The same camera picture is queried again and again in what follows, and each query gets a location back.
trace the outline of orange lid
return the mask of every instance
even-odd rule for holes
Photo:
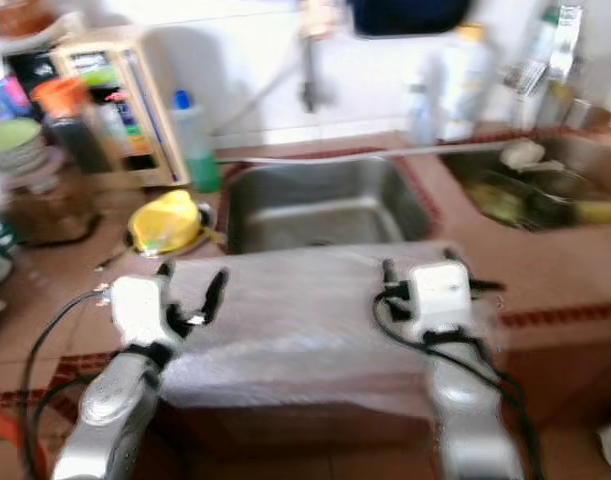
[[[49,116],[74,117],[82,105],[91,103],[87,88],[80,78],[55,78],[32,90],[31,98]]]

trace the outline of jar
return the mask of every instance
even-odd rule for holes
[[[0,0],[0,36],[21,38],[42,32],[56,20],[45,0]]]

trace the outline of yellow lid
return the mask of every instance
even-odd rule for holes
[[[482,42],[485,29],[480,23],[464,23],[456,27],[456,33],[464,40]]]

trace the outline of kitchen counter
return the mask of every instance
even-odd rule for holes
[[[404,146],[398,135],[383,134],[234,149],[219,152],[219,156],[278,157]],[[436,209],[432,238],[458,244],[477,277],[507,285],[498,328],[504,351],[509,353],[510,371],[528,384],[528,390],[538,391],[547,386],[546,378],[560,376],[561,368],[570,369],[569,377],[573,378],[569,381],[569,391],[558,388],[555,382],[552,392],[546,389],[548,398],[551,397],[548,412],[553,405],[567,401],[570,392],[580,392],[594,381],[598,372],[611,367],[611,226],[538,234],[504,227],[475,209],[438,158],[413,156],[405,164],[416,188],[425,192]],[[150,192],[147,198],[158,193]],[[197,198],[219,208],[218,194],[197,195]],[[20,373],[21,362],[31,343],[53,313],[76,293],[99,283],[109,283],[120,275],[155,271],[157,262],[128,255],[103,274],[92,272],[120,242],[125,218],[104,219],[95,233],[81,243],[28,249],[23,253],[17,271],[0,287],[0,298],[10,304],[0,326],[0,365],[7,372],[4,378],[0,377],[0,392],[17,389],[17,372]],[[217,255],[223,253],[209,245],[182,259]],[[119,347],[118,340],[107,308],[83,306],[54,331],[39,353],[39,378],[35,387],[50,384],[63,362],[69,366],[78,362],[82,370],[98,368],[106,357],[97,354],[115,350]],[[546,359],[550,358],[552,349],[558,349],[559,353],[555,355],[556,361],[548,363]],[[560,355],[560,349],[567,349],[568,355]],[[534,371],[542,375],[530,376]]]

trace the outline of plastic bottle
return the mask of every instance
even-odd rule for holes
[[[407,138],[418,146],[436,144],[434,109],[427,85],[427,76],[420,72],[412,75],[406,85]]]
[[[172,116],[194,188],[202,193],[217,192],[221,177],[207,135],[205,110],[197,103],[192,104],[185,90],[177,90]]]
[[[443,52],[440,140],[462,140],[474,132],[493,64],[484,33],[481,25],[461,25]]]

